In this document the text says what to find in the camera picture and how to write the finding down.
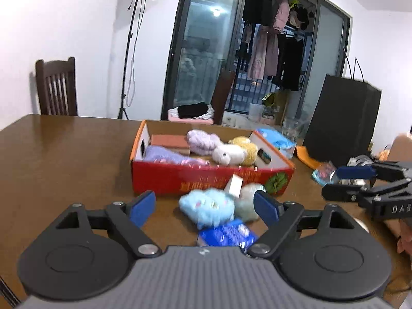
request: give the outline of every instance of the metal screw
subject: metal screw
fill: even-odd
[[[270,252],[270,247],[266,244],[253,244],[251,251],[255,254],[267,254]]]
[[[153,244],[144,244],[139,246],[139,248],[137,249],[137,251],[139,251],[139,253],[143,255],[154,255],[158,250],[159,248]]]

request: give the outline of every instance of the green plant graphic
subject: green plant graphic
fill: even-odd
[[[288,183],[289,177],[285,172],[279,172],[267,180],[264,185],[269,194],[276,194]]]

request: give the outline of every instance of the brown table top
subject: brown table top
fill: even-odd
[[[134,197],[128,163],[138,121],[105,118],[28,115],[0,132],[0,273],[20,299],[25,299],[16,273],[23,250],[73,202],[99,209],[112,201]],[[321,188],[311,169],[293,159],[295,174],[279,201],[296,201],[307,209],[323,209]],[[393,277],[410,277],[410,261],[396,253],[396,239],[382,223],[372,222],[355,204],[341,204],[363,220],[388,250]],[[250,224],[261,235],[262,221]],[[196,227],[178,209],[176,197],[158,196],[156,210],[143,230],[162,249],[192,245]],[[396,288],[406,288],[399,280]],[[405,294],[385,293],[395,308]],[[0,308],[7,307],[0,299]]]

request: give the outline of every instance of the glass panel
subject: glass panel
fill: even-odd
[[[210,103],[227,60],[238,0],[190,0],[174,107]]]
[[[319,16],[315,52],[302,107],[301,119],[305,122],[312,119],[326,74],[337,73],[342,41],[344,19],[324,5],[320,6]]]

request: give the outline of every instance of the red cardboard box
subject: red cardboard box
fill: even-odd
[[[215,133],[225,143],[235,137],[249,137],[259,148],[256,167],[181,166],[143,161],[151,135],[186,135],[192,129]],[[142,122],[133,144],[130,163],[133,189],[137,194],[152,190],[156,194],[183,195],[194,189],[224,189],[233,174],[243,178],[243,185],[256,182],[263,184],[270,194],[282,194],[295,170],[293,163],[257,132],[169,121]]]

